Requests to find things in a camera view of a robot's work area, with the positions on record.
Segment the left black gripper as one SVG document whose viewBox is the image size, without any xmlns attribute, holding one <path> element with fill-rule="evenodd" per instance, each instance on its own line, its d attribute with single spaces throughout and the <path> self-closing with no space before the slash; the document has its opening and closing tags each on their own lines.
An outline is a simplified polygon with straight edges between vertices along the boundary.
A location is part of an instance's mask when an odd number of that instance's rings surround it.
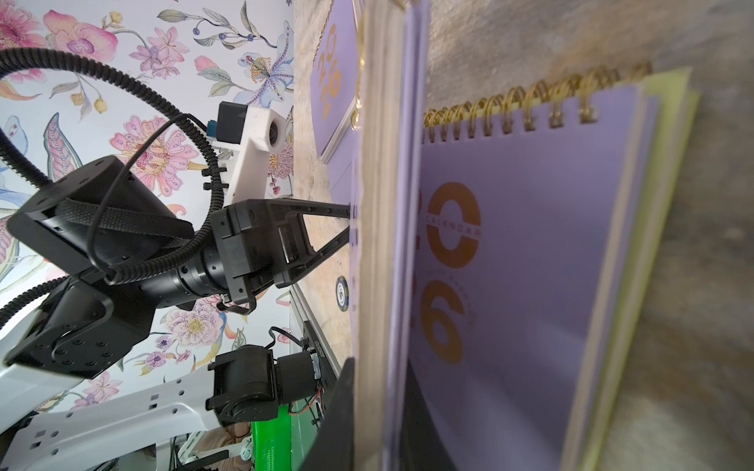
<svg viewBox="0 0 754 471">
<path fill-rule="evenodd" d="M 250 199 L 210 216 L 228 294 L 235 304 L 251 304 L 277 286 L 300 282 L 350 242 L 346 227 L 314 250 L 304 215 L 351 218 L 351 206 L 293 199 Z"/>
</svg>

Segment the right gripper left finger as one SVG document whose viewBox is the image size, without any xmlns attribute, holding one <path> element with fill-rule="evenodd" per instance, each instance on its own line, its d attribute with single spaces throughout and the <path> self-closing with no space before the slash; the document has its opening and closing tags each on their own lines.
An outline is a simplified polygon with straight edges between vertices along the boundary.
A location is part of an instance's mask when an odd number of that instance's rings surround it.
<svg viewBox="0 0 754 471">
<path fill-rule="evenodd" d="M 348 358 L 338 378 L 316 439 L 300 471 L 352 471 L 355 437 L 355 359 Z"/>
</svg>

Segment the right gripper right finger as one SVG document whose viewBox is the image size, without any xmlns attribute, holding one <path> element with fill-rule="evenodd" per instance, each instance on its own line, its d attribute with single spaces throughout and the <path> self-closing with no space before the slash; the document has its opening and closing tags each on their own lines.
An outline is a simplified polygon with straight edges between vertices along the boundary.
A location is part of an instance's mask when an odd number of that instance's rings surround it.
<svg viewBox="0 0 754 471">
<path fill-rule="evenodd" d="M 399 469 L 402 471 L 457 469 L 438 434 L 410 362 L 406 367 L 406 386 L 404 386 Z"/>
</svg>

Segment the purple calendar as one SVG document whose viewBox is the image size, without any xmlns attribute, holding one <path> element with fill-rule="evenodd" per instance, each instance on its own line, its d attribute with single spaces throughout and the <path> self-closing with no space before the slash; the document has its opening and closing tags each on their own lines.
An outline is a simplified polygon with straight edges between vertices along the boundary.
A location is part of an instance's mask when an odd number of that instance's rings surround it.
<svg viewBox="0 0 754 471">
<path fill-rule="evenodd" d="M 410 363 L 456 470 L 573 470 L 659 101 L 593 72 L 429 114 Z"/>
<path fill-rule="evenodd" d="M 427 1 L 368 1 L 359 27 L 350 282 L 357 470 L 400 462 L 429 23 Z"/>
<path fill-rule="evenodd" d="M 357 92 L 357 25 L 362 3 L 334 0 L 320 33 L 309 80 L 316 152 L 327 163 L 351 127 Z"/>
</svg>

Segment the purple calendar back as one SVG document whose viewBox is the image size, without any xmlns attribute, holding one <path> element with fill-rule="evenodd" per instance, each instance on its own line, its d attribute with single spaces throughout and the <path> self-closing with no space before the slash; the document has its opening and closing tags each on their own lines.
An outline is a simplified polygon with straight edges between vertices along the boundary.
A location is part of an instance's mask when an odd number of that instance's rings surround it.
<svg viewBox="0 0 754 471">
<path fill-rule="evenodd" d="M 362 3 L 334 0 L 320 33 L 309 80 L 316 152 L 327 163 L 351 127 L 357 92 L 357 25 Z"/>
</svg>

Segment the lime green 2026 calendar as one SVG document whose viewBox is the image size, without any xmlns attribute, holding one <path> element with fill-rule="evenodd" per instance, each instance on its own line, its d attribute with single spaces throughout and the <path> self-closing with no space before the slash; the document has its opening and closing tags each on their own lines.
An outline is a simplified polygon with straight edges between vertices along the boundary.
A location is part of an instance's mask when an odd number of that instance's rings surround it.
<svg viewBox="0 0 754 471">
<path fill-rule="evenodd" d="M 636 168 L 628 252 L 622 261 L 613 318 L 602 345 L 598 383 L 591 391 L 589 425 L 578 463 L 580 470 L 596 468 L 607 435 L 700 100 L 700 93 L 690 85 L 691 76 L 691 66 L 652 74 L 648 65 L 641 65 L 625 81 L 641 84 L 650 96 L 657 97 L 659 111 L 653 139 Z"/>
</svg>

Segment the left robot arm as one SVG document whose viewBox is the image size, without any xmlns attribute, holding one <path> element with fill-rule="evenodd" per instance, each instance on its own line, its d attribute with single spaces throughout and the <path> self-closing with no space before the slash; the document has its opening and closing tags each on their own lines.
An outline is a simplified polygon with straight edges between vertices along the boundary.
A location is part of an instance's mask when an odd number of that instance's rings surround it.
<svg viewBox="0 0 754 471">
<path fill-rule="evenodd" d="M 8 356 L 14 366 L 90 380 L 143 341 L 157 310 L 191 310 L 210 296 L 224 308 L 253 310 L 268 288 L 286 288 L 349 241 L 343 232 L 320 249 L 306 216 L 347 218 L 348 206 L 306 200 L 251 199 L 210 214 L 210 235 L 187 261 L 157 275 L 112 285 L 86 255 L 86 239 L 115 268 L 154 261 L 169 243 L 185 246 L 194 230 L 178 219 L 124 164 L 100 158 L 37 192 L 11 217 L 14 237 L 66 272 L 2 309 L 16 313 L 38 301 L 42 319 Z"/>
</svg>

